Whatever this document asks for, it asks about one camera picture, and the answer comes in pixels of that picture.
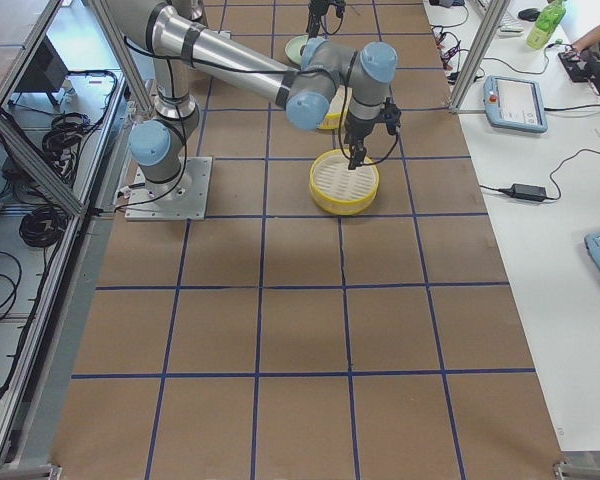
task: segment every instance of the brown tiled surface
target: brown tiled surface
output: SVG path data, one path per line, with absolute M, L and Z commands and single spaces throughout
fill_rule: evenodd
M 205 3 L 212 28 L 280 61 L 306 25 L 306 0 Z M 333 132 L 189 72 L 203 103 L 189 147 L 215 157 L 210 218 L 116 218 L 52 457 L 68 479 L 553 478 L 557 443 L 424 8 L 356 2 L 335 40 L 377 41 L 376 20 L 405 110 L 359 218 L 308 194 Z M 376 128 L 369 155 L 391 143 Z

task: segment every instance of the metal base plate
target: metal base plate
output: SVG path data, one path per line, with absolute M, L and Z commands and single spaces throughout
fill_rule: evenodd
M 185 175 L 189 175 L 193 183 L 186 191 L 173 200 L 158 200 L 128 207 L 125 218 L 129 221 L 204 220 L 212 163 L 211 157 L 187 157 Z M 144 181 L 144 175 L 138 169 L 134 183 Z M 129 204 L 148 200 L 151 200 L 149 191 L 137 189 L 131 193 Z

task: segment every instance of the computer mouse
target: computer mouse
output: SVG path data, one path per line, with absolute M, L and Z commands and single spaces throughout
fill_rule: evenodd
M 535 22 L 540 15 L 540 10 L 537 8 L 525 8 L 518 12 L 518 18 L 520 20 L 526 20 L 527 22 Z

